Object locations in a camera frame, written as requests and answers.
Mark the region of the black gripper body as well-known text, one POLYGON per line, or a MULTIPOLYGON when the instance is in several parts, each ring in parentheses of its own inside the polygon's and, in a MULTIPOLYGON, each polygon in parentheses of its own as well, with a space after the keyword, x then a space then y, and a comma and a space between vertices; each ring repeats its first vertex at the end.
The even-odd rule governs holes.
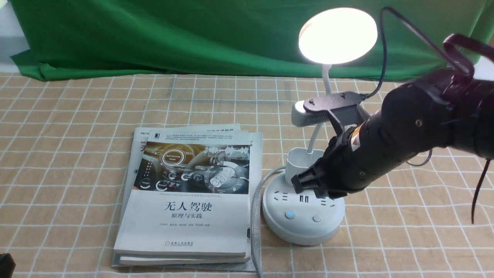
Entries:
POLYGON ((445 147, 454 109, 452 102, 413 85, 392 90, 360 125, 360 146, 352 149, 347 135, 338 155, 323 163, 323 186, 329 193, 359 192, 418 153, 445 147))

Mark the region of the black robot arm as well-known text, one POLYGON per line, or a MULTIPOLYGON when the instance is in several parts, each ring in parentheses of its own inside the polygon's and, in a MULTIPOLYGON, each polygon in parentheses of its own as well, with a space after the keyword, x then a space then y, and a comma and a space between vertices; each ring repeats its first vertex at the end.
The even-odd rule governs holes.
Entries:
POLYGON ((418 153, 452 147, 493 160, 493 81, 457 81, 445 69, 408 81, 372 115, 355 92, 305 100, 309 117, 336 131, 323 156, 290 179, 296 193, 332 199, 364 190, 418 153))

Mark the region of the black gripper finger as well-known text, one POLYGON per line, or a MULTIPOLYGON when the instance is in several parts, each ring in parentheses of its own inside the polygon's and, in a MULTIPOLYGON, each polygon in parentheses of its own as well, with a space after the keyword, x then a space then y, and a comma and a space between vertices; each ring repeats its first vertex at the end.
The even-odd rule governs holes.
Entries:
POLYGON ((300 174, 294 175, 290 181, 295 193, 302 193, 306 190, 313 190, 314 193, 327 193, 326 184, 323 181, 325 176, 323 163, 317 161, 300 174))

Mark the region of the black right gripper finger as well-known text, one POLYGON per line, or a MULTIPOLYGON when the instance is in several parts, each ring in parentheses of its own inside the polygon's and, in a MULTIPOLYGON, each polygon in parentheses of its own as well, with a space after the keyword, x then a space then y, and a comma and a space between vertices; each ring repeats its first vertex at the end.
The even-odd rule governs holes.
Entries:
POLYGON ((348 194, 347 188, 315 188, 315 196, 317 198, 330 198, 332 200, 346 197, 348 194))

